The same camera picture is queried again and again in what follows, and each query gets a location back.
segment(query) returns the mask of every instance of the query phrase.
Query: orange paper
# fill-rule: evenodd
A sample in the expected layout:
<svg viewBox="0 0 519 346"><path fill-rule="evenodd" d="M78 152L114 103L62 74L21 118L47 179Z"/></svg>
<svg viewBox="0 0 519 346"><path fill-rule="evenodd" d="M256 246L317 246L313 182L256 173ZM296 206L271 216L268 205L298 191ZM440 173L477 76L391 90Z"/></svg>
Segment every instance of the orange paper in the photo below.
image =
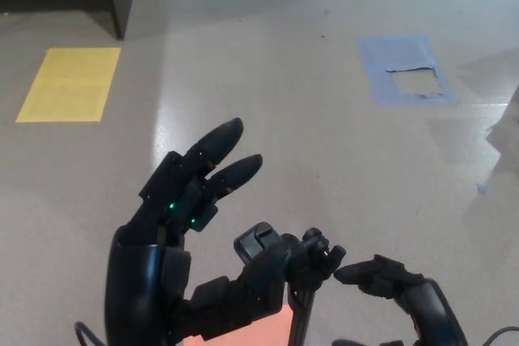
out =
<svg viewBox="0 0 519 346"><path fill-rule="evenodd" d="M292 310L287 305L275 315L252 323L250 326L204 342L202 337L186 338L185 346L286 346L289 342Z"/></svg>

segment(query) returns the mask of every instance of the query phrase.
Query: robotic hand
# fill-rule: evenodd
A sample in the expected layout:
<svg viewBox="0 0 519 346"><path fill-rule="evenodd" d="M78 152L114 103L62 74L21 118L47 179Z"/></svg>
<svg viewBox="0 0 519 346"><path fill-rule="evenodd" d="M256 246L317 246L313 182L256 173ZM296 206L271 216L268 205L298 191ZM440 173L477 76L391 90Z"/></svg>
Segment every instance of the robotic hand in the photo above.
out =
<svg viewBox="0 0 519 346"><path fill-rule="evenodd" d="M334 275L341 283L357 285L368 295L394 299L413 319L418 333L416 346L468 346L440 286L432 279L409 273L403 263L376 255L371 261L345 266ZM354 344L338 340L334 346ZM400 345L401 341L384 344Z"/></svg>
<svg viewBox="0 0 519 346"><path fill-rule="evenodd" d="M198 286L190 300L183 296L191 265L185 234L190 229L201 232L216 215L217 200L261 167L261 156L250 156L205 178L242 131L242 121L234 119L205 135L184 156L170 152L141 190L141 207L114 234L110 250L108 346L166 346L191 335L205 340L223 335L279 312L285 283L294 311L290 344L303 343L314 293L345 255L340 246L330 250L317 229L299 240L257 224L234 242L244 262L236 280L220 277Z"/></svg>

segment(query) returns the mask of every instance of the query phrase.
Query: gray floor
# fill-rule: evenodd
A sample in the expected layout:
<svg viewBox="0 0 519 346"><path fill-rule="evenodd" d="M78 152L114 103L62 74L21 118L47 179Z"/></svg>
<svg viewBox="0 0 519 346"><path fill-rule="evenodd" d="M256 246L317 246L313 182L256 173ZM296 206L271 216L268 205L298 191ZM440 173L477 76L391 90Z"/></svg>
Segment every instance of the gray floor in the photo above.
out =
<svg viewBox="0 0 519 346"><path fill-rule="evenodd" d="M188 237L190 291L237 275L232 240L267 220L436 278L471 344L519 324L517 0L135 0L102 123L15 124L45 51L114 45L105 19L0 16L2 346L75 344L78 319L102 334L114 229L166 151L236 116L231 159L264 167ZM354 38L400 33L429 37L461 106L373 104ZM331 281L308 344L338 337L414 335L396 306Z"/></svg>

